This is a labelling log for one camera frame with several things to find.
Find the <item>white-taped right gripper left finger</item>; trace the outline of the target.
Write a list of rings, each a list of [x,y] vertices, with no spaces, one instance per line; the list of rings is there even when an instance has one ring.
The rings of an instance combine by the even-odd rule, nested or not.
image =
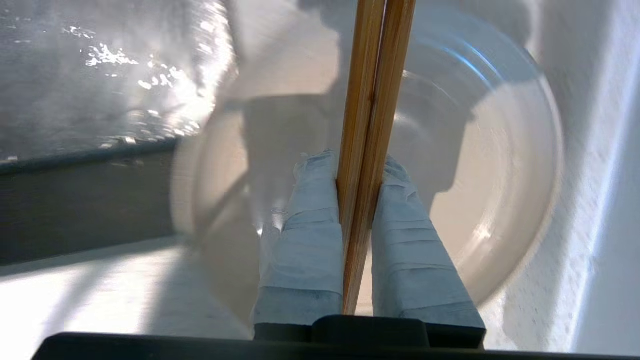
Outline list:
[[[254,326],[310,326],[342,313],[345,249],[337,161],[333,150],[324,150],[295,165],[285,219],[260,274]]]

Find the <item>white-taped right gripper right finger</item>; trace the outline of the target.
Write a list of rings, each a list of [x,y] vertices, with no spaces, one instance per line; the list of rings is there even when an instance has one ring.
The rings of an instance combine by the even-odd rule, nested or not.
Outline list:
[[[406,169],[386,158],[371,231],[375,317],[484,330]]]

